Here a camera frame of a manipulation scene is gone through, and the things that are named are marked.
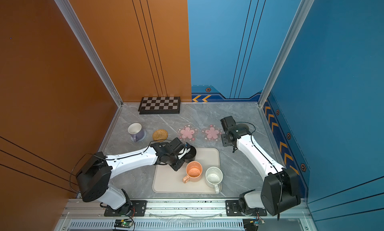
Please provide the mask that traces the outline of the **pink flower coaster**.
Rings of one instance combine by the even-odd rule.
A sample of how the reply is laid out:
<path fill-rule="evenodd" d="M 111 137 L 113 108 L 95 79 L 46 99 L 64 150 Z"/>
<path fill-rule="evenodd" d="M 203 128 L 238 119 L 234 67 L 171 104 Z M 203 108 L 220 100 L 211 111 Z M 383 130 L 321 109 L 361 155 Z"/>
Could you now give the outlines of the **pink flower coaster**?
<path fill-rule="evenodd" d="M 192 142 L 196 140 L 199 130 L 191 124 L 187 124 L 178 129 L 178 138 L 183 142 Z"/>
<path fill-rule="evenodd" d="M 223 134 L 223 130 L 211 124 L 208 127 L 202 129 L 202 134 L 204 136 L 205 141 L 218 142 L 221 141 L 221 135 Z"/>

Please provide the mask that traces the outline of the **tan rattan round coaster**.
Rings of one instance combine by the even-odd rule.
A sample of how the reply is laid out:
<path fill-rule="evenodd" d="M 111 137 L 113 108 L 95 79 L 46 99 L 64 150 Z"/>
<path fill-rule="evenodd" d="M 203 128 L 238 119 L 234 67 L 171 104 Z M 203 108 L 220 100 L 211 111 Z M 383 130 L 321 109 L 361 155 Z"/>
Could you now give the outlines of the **tan rattan round coaster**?
<path fill-rule="evenodd" d="M 163 142 L 167 140 L 168 136 L 169 134 L 166 130 L 158 129 L 153 133 L 152 138 L 153 138 L 153 141 L 155 142 Z"/>

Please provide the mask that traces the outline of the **black mug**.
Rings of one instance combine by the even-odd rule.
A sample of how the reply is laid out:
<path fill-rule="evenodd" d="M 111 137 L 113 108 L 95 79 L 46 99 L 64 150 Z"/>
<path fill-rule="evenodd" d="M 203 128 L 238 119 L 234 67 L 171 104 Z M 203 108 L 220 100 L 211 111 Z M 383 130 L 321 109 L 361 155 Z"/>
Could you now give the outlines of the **black mug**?
<path fill-rule="evenodd" d="M 183 156 L 183 160 L 185 163 L 190 163 L 192 161 L 195 161 L 196 155 L 196 148 L 194 146 L 190 146 L 189 151 Z"/>

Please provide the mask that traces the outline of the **blue woven round coaster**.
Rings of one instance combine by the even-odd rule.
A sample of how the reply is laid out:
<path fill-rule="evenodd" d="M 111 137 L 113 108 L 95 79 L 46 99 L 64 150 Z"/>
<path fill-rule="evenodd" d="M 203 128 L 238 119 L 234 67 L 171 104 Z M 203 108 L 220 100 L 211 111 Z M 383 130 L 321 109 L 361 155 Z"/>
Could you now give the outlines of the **blue woven round coaster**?
<path fill-rule="evenodd" d="M 140 142 L 143 141 L 147 136 L 147 132 L 145 130 L 141 130 L 139 133 L 131 135 L 131 141 L 133 142 Z"/>

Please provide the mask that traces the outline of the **purple mug white inside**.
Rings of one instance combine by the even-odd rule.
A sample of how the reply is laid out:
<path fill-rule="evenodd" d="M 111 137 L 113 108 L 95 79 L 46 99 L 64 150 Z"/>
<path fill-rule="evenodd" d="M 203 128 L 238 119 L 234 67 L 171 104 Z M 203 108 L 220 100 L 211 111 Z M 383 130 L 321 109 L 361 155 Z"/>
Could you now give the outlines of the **purple mug white inside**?
<path fill-rule="evenodd" d="M 139 133 L 143 129 L 140 123 L 133 123 L 128 127 L 128 133 L 131 135 Z"/>

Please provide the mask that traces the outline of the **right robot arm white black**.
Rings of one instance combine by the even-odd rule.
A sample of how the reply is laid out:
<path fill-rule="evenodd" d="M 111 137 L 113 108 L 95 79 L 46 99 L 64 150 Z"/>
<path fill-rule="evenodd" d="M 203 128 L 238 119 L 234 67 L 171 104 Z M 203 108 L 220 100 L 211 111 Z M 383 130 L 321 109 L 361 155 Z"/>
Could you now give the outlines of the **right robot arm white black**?
<path fill-rule="evenodd" d="M 240 210 L 244 215 L 250 216 L 264 209 L 272 216 L 279 216 L 301 204 L 300 178 L 293 169 L 285 168 L 267 154 L 244 123 L 226 124 L 223 120 L 222 127 L 223 146 L 232 146 L 234 151 L 242 152 L 263 179 L 260 192 L 252 190 L 239 196 Z"/>

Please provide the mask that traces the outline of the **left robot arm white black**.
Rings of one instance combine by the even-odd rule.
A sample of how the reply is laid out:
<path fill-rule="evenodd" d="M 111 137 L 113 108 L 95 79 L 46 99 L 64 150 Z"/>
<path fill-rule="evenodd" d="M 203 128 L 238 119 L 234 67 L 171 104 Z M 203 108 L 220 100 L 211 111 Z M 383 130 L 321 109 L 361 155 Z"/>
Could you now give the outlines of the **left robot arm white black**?
<path fill-rule="evenodd" d="M 196 148 L 190 144 L 153 143 L 141 150 L 119 154 L 93 154 L 76 174 L 82 200 L 98 201 L 101 207 L 116 216 L 132 216 L 134 204 L 127 192 L 110 184 L 114 177 L 130 170 L 151 165 L 169 165 L 174 171 L 194 160 Z"/>

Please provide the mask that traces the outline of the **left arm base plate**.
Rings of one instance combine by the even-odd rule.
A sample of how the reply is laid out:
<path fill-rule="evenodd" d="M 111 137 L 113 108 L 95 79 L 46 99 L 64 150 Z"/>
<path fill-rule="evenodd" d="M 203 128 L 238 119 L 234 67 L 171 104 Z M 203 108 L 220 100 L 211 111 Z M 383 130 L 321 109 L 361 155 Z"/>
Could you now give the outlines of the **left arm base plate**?
<path fill-rule="evenodd" d="M 105 209 L 105 217 L 143 217 L 146 212 L 147 201 L 133 200 L 128 201 L 117 210 L 113 210 L 110 206 Z"/>

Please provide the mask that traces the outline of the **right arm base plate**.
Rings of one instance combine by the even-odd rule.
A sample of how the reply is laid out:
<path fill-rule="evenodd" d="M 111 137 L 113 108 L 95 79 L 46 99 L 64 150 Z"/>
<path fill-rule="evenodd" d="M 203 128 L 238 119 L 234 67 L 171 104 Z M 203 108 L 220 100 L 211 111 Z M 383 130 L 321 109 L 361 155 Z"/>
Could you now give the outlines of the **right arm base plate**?
<path fill-rule="evenodd" d="M 265 209 L 255 208 L 249 211 L 243 212 L 241 206 L 239 205 L 239 200 L 226 200 L 226 214 L 228 217 L 236 217 L 236 216 L 260 216 L 266 217 L 268 215 Z"/>

